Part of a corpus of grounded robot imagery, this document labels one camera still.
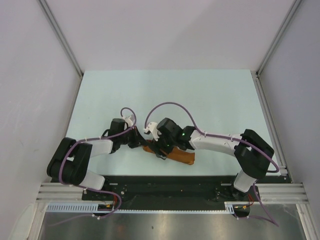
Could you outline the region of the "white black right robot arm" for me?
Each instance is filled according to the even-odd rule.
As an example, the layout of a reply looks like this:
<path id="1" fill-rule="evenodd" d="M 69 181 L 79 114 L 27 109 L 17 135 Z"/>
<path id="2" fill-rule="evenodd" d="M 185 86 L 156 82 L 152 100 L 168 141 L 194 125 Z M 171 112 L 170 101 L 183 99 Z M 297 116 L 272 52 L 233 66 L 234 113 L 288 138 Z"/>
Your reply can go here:
<path id="1" fill-rule="evenodd" d="M 153 137 L 149 149 L 162 159 L 191 164 L 194 158 L 188 153 L 195 150 L 235 157 L 241 170 L 231 184 L 230 194 L 237 201 L 247 197 L 251 186 L 266 176 L 274 155 L 273 148 L 251 129 L 242 134 L 213 136 L 201 133 L 195 126 L 181 128 L 166 117 L 159 123 L 148 123 L 144 132 Z"/>

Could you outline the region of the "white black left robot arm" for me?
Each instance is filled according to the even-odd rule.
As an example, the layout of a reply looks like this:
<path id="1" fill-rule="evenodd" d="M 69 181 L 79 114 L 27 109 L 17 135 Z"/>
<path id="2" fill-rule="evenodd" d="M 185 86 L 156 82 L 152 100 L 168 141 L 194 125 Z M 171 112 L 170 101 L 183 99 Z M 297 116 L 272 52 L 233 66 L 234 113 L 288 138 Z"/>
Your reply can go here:
<path id="1" fill-rule="evenodd" d="M 110 196 L 111 188 L 105 184 L 104 176 L 88 170 L 89 162 L 93 157 L 115 153 L 122 145 L 131 149 L 147 145 L 130 117 L 114 118 L 101 137 L 79 141 L 63 138 L 46 174 L 62 184 L 92 189 L 98 199 L 105 200 Z"/>

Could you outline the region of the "aluminium corner post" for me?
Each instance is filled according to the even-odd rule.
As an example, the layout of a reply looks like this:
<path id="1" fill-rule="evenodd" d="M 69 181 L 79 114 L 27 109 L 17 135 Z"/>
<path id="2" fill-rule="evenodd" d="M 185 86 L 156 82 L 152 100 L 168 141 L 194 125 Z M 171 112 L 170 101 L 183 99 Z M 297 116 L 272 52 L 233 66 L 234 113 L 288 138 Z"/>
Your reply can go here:
<path id="1" fill-rule="evenodd" d="M 63 51 L 65 52 L 68 60 L 71 63 L 73 69 L 75 70 L 75 72 L 77 73 L 79 78 L 82 79 L 84 76 L 84 72 L 82 71 L 80 64 L 79 64 L 79 62 L 78 62 L 70 44 L 69 44 L 65 34 L 63 33 L 53 11 L 51 10 L 48 2 L 46 0 L 37 0 L 36 2 L 38 3 L 44 16 L 46 17 L 52 31 L 54 32 L 57 40 L 59 41 Z"/>
<path id="2" fill-rule="evenodd" d="M 255 75 L 259 78 L 263 73 L 266 65 L 270 61 L 271 57 L 273 56 L 274 52 L 276 51 L 278 45 L 280 44 L 282 38 L 284 37 L 286 31 L 289 29 L 290 24 L 292 23 L 296 13 L 298 12 L 301 5 L 304 3 L 304 0 L 294 0 L 286 13 L 279 29 L 277 30 L 275 37 L 273 38 L 267 52 L 265 53 L 264 57 L 262 58 L 258 68 L 254 71 Z"/>

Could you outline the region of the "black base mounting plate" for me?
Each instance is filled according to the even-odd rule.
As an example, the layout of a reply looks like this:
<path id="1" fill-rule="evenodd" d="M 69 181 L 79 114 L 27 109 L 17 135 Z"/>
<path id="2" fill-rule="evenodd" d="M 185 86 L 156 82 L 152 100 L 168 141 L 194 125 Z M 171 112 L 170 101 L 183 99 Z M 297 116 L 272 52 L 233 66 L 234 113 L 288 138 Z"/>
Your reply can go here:
<path id="1" fill-rule="evenodd" d="M 283 177 L 268 176 L 251 186 L 242 200 L 231 196 L 234 176 L 114 176 L 107 178 L 102 192 L 74 186 L 55 186 L 50 203 L 106 204 L 117 210 L 197 211 L 233 210 L 248 214 L 250 207 L 266 200 L 268 191 L 275 192 L 288 183 Z M 101 218 L 110 213 L 91 213 Z"/>

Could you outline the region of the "orange cloth napkin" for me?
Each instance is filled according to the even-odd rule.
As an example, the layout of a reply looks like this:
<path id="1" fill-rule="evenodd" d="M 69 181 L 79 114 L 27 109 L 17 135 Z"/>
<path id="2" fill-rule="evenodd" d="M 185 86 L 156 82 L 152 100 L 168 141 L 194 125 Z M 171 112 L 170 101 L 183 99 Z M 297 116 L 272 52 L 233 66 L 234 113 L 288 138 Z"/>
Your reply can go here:
<path id="1" fill-rule="evenodd" d="M 146 144 L 144 144 L 142 148 L 145 152 L 152 153 L 156 155 L 157 158 L 163 160 L 170 159 L 186 165 L 193 165 L 195 162 L 194 152 L 186 152 L 176 146 L 172 148 L 171 152 L 166 153 L 163 149 L 157 148 L 151 140 L 147 140 Z"/>

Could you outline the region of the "left aluminium corner post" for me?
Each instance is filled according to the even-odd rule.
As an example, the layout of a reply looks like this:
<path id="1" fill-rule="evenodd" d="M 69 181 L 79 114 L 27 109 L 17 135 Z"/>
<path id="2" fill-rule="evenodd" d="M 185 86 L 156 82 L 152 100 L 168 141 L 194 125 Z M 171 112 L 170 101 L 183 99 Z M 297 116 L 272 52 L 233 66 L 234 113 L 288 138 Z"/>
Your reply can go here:
<path id="1" fill-rule="evenodd" d="M 69 44 L 65 34 L 63 33 L 53 11 L 51 10 L 48 2 L 46 0 L 37 0 L 36 2 L 38 3 L 44 16 L 46 17 L 52 31 L 54 32 L 57 40 L 59 41 L 63 51 L 65 52 L 68 60 L 71 63 L 73 69 L 75 70 L 75 72 L 77 73 L 79 78 L 82 79 L 84 76 L 84 72 L 82 71 L 80 64 L 79 64 L 79 62 L 78 62 L 70 44 Z"/>

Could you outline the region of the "right aluminium corner post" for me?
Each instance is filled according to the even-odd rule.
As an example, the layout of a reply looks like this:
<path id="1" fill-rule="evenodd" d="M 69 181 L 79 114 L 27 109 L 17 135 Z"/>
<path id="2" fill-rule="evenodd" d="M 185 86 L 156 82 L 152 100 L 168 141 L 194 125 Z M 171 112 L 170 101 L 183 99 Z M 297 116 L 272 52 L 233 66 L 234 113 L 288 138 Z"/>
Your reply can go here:
<path id="1" fill-rule="evenodd" d="M 259 78 L 263 73 L 266 65 L 270 61 L 271 57 L 273 56 L 274 52 L 276 51 L 278 45 L 280 44 L 282 38 L 284 37 L 286 31 L 289 29 L 290 24 L 292 23 L 296 13 L 298 12 L 301 5 L 304 3 L 304 0 L 294 0 L 286 13 L 279 29 L 277 30 L 275 37 L 273 38 L 267 52 L 265 53 L 264 57 L 262 58 L 258 68 L 254 71 L 255 75 Z"/>

